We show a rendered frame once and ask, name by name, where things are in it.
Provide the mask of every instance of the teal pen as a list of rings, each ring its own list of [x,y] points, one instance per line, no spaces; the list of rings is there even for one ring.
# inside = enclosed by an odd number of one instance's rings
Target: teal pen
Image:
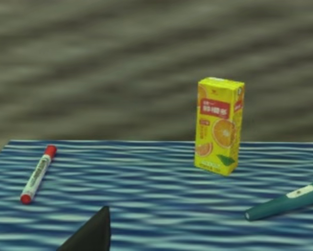
[[[245,218],[248,221],[255,221],[311,204],[313,204],[313,183],[250,208],[245,212]]]

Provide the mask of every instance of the orange juice box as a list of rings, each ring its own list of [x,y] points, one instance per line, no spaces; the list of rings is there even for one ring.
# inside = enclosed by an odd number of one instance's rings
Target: orange juice box
[[[194,165],[229,175],[238,165],[245,84],[208,77],[198,83]]]

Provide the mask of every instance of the green leaf illustration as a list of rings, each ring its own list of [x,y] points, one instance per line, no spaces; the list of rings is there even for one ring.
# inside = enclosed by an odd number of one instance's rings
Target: green leaf illustration
[[[227,157],[221,154],[218,154],[217,156],[225,166],[230,166],[235,162],[235,160],[232,159],[231,157]]]

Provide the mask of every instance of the red marker cap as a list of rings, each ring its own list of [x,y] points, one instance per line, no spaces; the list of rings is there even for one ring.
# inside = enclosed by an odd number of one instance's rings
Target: red marker cap
[[[21,201],[21,203],[23,203],[23,204],[29,204],[29,203],[31,203],[31,196],[29,196],[29,195],[22,195],[21,197],[20,197],[20,201]]]
[[[54,146],[54,145],[47,146],[47,148],[45,150],[45,154],[49,155],[51,158],[54,158],[54,156],[56,154],[56,146]]]

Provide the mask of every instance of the black object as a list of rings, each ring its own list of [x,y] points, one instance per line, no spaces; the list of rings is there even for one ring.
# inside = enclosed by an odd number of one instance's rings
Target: black object
[[[57,251],[109,251],[110,240],[110,210],[103,207]]]

